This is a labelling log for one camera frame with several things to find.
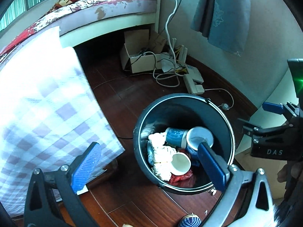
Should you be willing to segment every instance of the white cup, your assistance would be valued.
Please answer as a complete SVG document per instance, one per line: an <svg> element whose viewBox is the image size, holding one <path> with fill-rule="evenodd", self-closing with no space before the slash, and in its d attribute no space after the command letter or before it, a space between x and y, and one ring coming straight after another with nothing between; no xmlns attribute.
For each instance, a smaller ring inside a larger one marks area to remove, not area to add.
<svg viewBox="0 0 303 227"><path fill-rule="evenodd" d="M189 171L191 162L189 157L184 153L175 153L172 156L172 162L170 164L170 171L176 176L184 175Z"/></svg>

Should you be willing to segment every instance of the hand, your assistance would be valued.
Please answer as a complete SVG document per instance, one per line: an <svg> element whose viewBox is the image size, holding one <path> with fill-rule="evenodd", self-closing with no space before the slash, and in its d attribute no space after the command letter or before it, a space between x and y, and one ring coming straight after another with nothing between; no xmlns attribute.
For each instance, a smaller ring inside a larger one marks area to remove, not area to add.
<svg viewBox="0 0 303 227"><path fill-rule="evenodd" d="M295 163L291 168L291 176L298 178L300 172L303 170L303 162ZM287 164L278 172L277 180L280 183L286 182ZM303 182L303 173L300 175L299 181Z"/></svg>

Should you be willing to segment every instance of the foot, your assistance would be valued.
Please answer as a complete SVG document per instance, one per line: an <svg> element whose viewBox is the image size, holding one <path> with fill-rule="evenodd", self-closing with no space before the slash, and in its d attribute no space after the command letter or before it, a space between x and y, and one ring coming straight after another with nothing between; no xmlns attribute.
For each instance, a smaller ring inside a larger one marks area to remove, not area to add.
<svg viewBox="0 0 303 227"><path fill-rule="evenodd" d="M183 217L183 219L181 219L181 221L179 222L178 227L198 227L201 223L201 219L197 215L192 213Z"/></svg>

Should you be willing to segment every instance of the floral blanket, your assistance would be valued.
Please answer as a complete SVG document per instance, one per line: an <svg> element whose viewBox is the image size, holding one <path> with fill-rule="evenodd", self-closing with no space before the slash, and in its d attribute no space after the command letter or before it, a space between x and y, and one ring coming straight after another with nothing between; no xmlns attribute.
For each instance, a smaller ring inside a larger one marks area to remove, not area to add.
<svg viewBox="0 0 303 227"><path fill-rule="evenodd" d="M61 7L59 9L55 10L54 12L46 14L44 17L37 20L30 27L25 29L19 36L17 36L9 45L7 45L5 47L5 49L0 53L0 64L4 61L6 56L14 48L16 48L16 46L18 46L20 43L22 43L24 40L26 40L30 36L34 35L36 32L42 30L49 24L55 22L56 20L66 16L66 15L75 13L75 12L85 9L85 8L96 6L98 4L101 4L101 3L107 2L107 1L111 1L111 0L79 0L75 3Z"/></svg>

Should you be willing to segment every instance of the blue gripper pad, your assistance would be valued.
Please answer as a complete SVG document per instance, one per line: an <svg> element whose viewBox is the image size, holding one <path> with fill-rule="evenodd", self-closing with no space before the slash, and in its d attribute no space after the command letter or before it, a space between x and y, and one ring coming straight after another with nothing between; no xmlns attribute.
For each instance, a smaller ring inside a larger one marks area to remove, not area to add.
<svg viewBox="0 0 303 227"><path fill-rule="evenodd" d="M198 146L198 158L216 189L224 192L230 177L225 160L203 143Z"/></svg>
<svg viewBox="0 0 303 227"><path fill-rule="evenodd" d="M263 102L262 108L264 111L276 113L276 114L283 114L284 107L282 104L274 104L270 102Z"/></svg>
<svg viewBox="0 0 303 227"><path fill-rule="evenodd" d="M99 162L101 154L101 146L99 143L96 143L90 153L84 158L83 162L72 175L71 186L74 192L83 189L97 163Z"/></svg>

